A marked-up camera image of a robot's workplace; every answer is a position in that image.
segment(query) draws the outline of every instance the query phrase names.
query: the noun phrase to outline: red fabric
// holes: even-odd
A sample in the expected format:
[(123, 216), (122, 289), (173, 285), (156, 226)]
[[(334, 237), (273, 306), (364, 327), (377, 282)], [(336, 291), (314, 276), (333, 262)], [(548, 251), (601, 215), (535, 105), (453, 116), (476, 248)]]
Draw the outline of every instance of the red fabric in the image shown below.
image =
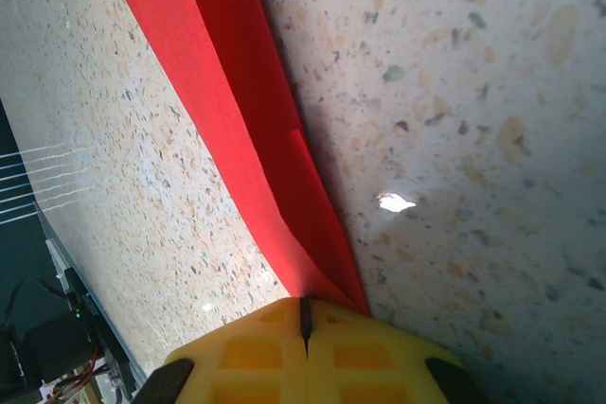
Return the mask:
[(367, 314), (260, 1), (126, 1), (287, 291)]

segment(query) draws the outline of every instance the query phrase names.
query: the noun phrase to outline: dark background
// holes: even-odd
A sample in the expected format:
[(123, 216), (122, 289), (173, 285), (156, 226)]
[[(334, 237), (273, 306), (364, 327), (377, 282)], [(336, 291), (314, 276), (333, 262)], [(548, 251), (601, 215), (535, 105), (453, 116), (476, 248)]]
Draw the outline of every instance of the dark background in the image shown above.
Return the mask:
[[(0, 156), (19, 151), (10, 130), (4, 107), (0, 100)], [(40, 158), (41, 153), (32, 153), (31, 158)], [(21, 156), (0, 157), (0, 167), (21, 162)], [(0, 169), (0, 179), (25, 172), (23, 166)], [(2, 191), (10, 186), (28, 184), (27, 176), (0, 181), (0, 201), (19, 194), (30, 193), (31, 186)], [(0, 212), (17, 205), (33, 202), (33, 196), (11, 202), (0, 202)], [(34, 207), (0, 214), (0, 222), (13, 217), (34, 212)], [(45, 233), (37, 216), (0, 225), (0, 324), (4, 320), (10, 293), (26, 277), (40, 277), (52, 283), (57, 289), (61, 284), (56, 277), (55, 267), (45, 245)], [(15, 301), (9, 324), (15, 324), (17, 331), (24, 331), (67, 310), (67, 304), (46, 292), (34, 282), (26, 283)]]

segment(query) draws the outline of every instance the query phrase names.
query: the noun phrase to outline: red cloth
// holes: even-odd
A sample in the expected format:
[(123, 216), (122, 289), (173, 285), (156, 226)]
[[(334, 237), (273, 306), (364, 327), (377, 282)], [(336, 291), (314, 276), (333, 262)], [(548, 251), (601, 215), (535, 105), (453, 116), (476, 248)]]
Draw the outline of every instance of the red cloth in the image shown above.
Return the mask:
[(287, 291), (367, 314), (260, 1), (126, 1)]

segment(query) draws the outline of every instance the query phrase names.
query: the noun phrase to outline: speckled stone surface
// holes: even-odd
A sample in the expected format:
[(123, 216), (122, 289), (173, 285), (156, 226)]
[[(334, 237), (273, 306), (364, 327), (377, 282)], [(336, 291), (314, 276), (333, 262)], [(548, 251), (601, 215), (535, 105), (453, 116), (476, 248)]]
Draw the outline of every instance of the speckled stone surface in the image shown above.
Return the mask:
[(606, 0), (266, 5), (374, 314), (495, 402), (603, 402)]
[(25, 155), (65, 155), (27, 166), (63, 185), (40, 206), (148, 373), (286, 296), (124, 0), (0, 0), (0, 25), (20, 149), (67, 142)]

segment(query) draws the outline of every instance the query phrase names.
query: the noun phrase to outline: yellow object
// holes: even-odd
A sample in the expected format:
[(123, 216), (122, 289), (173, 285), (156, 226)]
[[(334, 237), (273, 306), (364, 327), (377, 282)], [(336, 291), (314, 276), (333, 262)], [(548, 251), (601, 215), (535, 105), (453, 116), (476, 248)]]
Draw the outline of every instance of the yellow object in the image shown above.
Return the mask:
[(299, 302), (279, 300), (170, 354), (167, 364), (195, 364), (176, 404), (448, 404), (425, 361), (460, 365), (451, 353), (313, 300), (306, 353)]

